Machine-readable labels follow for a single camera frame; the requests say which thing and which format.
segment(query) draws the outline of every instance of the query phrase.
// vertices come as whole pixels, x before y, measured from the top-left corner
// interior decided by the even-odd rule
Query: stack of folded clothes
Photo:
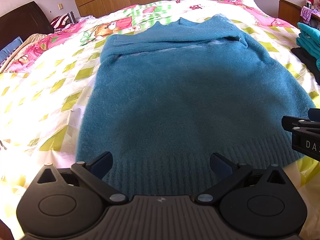
[[[301,33],[297,45],[291,52],[304,63],[320,84],[320,31],[303,23],[298,23]]]

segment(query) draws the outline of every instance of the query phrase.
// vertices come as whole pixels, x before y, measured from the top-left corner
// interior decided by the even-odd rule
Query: blue pillow
[[[5,46],[1,51],[0,51],[0,62],[5,60],[10,53],[12,53],[17,47],[19,47],[23,43],[22,39],[20,37],[15,38],[14,41],[9,43],[7,46]]]

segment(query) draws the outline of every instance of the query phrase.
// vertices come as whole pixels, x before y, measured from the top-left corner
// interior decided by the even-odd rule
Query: wooden desk
[[[301,6],[286,0],[279,0],[279,14],[278,18],[289,22],[295,27],[298,27],[298,22],[303,22],[303,18],[300,16]],[[311,15],[311,19],[320,22],[320,17],[314,14]]]

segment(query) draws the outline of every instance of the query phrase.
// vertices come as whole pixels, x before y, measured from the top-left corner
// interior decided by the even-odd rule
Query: teal fabric
[[[110,36],[100,60],[76,160],[110,151],[104,181],[130,197],[204,191],[218,181],[213,152],[255,168],[303,156],[281,118],[306,118],[311,98],[222,15]]]
[[[1,49],[0,62],[5,60],[10,55],[10,53],[13,52],[21,44],[22,44],[22,39],[20,37],[17,37],[12,42],[10,42],[7,46]]]
[[[309,54],[317,59],[317,67],[320,70],[320,31],[304,23],[298,23],[301,29],[297,45],[304,48]]]

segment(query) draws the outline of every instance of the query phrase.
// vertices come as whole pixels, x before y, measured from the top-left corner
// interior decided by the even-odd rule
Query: silver screw
[[[198,196],[198,200],[201,202],[210,202],[213,200],[213,196],[211,196],[210,194],[200,194]]]
[[[125,195],[121,193],[116,193],[110,196],[110,200],[113,202],[121,202],[125,200]]]

